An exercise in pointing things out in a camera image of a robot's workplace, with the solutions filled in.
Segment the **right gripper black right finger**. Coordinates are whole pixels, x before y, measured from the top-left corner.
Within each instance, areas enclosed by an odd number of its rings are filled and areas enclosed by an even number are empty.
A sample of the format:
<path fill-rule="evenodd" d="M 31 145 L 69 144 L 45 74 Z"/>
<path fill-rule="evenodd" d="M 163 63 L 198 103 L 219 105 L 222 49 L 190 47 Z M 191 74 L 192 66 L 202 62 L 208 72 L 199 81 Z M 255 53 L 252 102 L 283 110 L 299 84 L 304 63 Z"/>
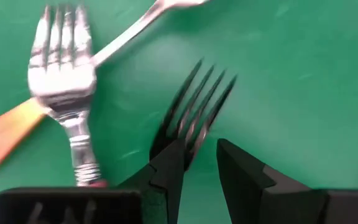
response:
<path fill-rule="evenodd" d="M 232 224 L 319 224 L 327 196 L 270 167 L 227 139 L 216 148 Z"/>

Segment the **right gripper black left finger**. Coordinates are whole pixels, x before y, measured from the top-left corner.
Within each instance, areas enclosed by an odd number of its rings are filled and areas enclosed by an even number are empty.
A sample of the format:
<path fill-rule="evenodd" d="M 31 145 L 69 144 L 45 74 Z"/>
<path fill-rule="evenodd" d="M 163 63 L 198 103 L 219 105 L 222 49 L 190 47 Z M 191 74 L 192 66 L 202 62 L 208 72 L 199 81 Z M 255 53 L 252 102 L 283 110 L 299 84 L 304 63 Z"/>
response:
<path fill-rule="evenodd" d="M 184 177 L 185 143 L 177 139 L 117 186 L 138 196 L 117 224 L 177 224 Z"/>

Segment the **blue-handled dark fork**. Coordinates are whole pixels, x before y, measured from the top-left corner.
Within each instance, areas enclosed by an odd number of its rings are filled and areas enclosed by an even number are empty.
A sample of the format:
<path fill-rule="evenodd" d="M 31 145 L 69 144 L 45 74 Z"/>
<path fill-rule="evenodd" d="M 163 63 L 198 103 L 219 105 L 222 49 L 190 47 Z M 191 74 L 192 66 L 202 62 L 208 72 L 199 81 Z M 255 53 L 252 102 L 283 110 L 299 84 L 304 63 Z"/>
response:
<path fill-rule="evenodd" d="M 195 114 L 191 115 L 191 111 L 195 107 L 196 100 L 199 98 L 201 91 L 214 71 L 214 66 L 211 66 L 211 68 L 207 71 L 206 75 L 201 80 L 200 84 L 191 94 L 190 99 L 185 103 L 185 108 L 181 113 L 178 121 L 174 122 L 174 116 L 176 113 L 178 113 L 180 104 L 184 102 L 184 97 L 189 92 L 190 85 L 201 68 L 202 63 L 203 59 L 201 58 L 198 60 L 190 74 L 187 76 L 186 80 L 181 85 L 180 89 L 177 91 L 177 94 L 173 98 L 173 101 L 168 108 L 161 125 L 159 126 L 150 148 L 150 160 L 157 157 L 173 141 L 182 139 L 185 143 L 184 169 L 188 170 L 204 140 L 206 139 L 206 136 L 209 133 L 209 130 L 214 123 L 214 120 L 216 119 L 219 111 L 231 93 L 236 83 L 237 76 L 234 76 L 229 82 L 228 86 L 224 89 L 218 100 L 211 108 L 211 111 L 208 113 L 205 120 L 201 120 L 201 116 L 206 110 L 209 101 L 211 100 L 221 80 L 225 76 L 226 72 L 222 71 L 222 73 L 218 76 L 218 79 L 214 82 L 211 89 L 207 92 L 206 96 L 201 101 L 199 107 L 197 107 L 195 110 Z"/>

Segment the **pink-handled silver fork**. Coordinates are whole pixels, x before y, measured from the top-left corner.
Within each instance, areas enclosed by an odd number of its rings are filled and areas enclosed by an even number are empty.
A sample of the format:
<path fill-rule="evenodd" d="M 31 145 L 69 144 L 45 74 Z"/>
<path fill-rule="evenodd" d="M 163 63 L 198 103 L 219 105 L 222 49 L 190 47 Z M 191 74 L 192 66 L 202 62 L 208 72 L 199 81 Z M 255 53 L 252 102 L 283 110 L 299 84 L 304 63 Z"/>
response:
<path fill-rule="evenodd" d="M 92 39 L 85 7 L 46 6 L 37 24 L 28 64 L 29 91 L 65 130 L 76 185 L 105 187 L 88 128 L 96 89 Z"/>

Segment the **orange-handled silver fork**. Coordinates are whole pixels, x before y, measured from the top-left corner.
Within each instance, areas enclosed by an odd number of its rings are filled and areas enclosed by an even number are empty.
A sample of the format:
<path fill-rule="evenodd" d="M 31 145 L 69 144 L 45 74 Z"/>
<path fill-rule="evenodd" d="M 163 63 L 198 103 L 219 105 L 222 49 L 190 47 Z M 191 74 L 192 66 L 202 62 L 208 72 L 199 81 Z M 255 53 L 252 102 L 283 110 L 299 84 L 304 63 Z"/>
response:
<path fill-rule="evenodd" d="M 208 0 L 155 0 L 147 12 L 121 35 L 96 54 L 92 53 L 91 61 L 95 69 L 123 45 L 140 34 L 158 16 L 171 8 L 192 7 L 204 4 Z M 7 113 L 0 116 L 0 162 L 14 147 L 46 116 L 46 112 L 32 96 Z"/>

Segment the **green table mat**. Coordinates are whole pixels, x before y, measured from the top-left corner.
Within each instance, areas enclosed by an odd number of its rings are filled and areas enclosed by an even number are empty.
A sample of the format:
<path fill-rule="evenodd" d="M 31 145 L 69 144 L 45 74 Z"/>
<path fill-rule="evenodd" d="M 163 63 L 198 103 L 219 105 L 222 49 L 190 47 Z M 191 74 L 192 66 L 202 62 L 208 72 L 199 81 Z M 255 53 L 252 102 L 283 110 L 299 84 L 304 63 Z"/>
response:
<path fill-rule="evenodd" d="M 0 114 L 30 98 L 27 65 L 46 4 L 87 10 L 97 52 L 155 0 L 0 0 Z M 358 0 L 209 0 L 166 11 L 97 70 L 93 150 L 111 187 L 141 169 L 196 63 L 200 96 L 236 84 L 183 181 L 178 224 L 231 224 L 216 141 L 309 187 L 358 189 Z M 46 117 L 0 163 L 0 191 L 75 185 L 63 128 Z"/>

